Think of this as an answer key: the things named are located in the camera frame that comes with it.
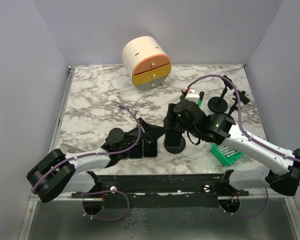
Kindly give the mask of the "black back phone stand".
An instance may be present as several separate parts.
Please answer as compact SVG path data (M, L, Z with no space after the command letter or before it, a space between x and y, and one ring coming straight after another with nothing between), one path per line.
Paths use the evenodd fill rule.
M180 142L180 146L166 146L165 143L166 140L164 140L163 142L163 146L164 148L171 154L179 154L181 153L185 147L186 147L186 140L183 136L181 136L181 142Z

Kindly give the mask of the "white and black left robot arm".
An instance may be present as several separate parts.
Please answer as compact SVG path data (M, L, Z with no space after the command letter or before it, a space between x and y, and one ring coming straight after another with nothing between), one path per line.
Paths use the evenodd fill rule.
M105 143L92 151L63 153L59 148L50 151L26 175L33 194L43 203L50 202L63 193L84 192L96 197L101 186L91 173L95 169L106 169L136 150L138 144L153 143L167 132L163 126L152 125L142 118L136 127L125 132L116 127L109 131Z

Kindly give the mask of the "white-edged back phone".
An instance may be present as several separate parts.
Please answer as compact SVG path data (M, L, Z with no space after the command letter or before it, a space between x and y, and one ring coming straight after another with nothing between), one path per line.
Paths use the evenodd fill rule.
M166 148L179 148L182 145L182 133L170 131L165 134L164 146Z

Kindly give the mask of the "grey-cased phone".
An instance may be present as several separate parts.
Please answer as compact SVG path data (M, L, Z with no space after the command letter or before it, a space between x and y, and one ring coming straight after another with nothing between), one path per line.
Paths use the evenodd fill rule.
M154 142L143 142L143 157L144 158L156 158L158 156L158 144Z

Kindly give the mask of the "black round-base phone stand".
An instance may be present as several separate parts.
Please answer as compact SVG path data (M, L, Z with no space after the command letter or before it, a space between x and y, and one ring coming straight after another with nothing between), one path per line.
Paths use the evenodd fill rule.
M228 104L224 97L228 90L232 90L233 87L227 81L223 80L223 82L225 87L223 88L221 95L212 97L207 103L208 109L213 113L222 114L228 109Z

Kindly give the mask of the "purple-edged black phone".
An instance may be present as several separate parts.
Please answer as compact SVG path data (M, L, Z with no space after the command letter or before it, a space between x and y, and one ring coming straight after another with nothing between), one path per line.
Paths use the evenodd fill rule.
M121 156L121 159L122 159L122 160L128 159L128 153L127 153L127 152L121 153L120 156Z

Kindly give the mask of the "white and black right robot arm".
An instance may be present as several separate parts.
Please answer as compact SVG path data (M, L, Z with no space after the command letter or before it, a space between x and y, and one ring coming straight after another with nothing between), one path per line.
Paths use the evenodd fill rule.
M230 196L237 190L271 188L294 196L300 184L300 148L285 149L245 131L233 118L221 113L206 115L197 103L184 99L170 103L164 126L169 131L189 132L194 137L242 152L263 164L251 170L232 170L219 189Z

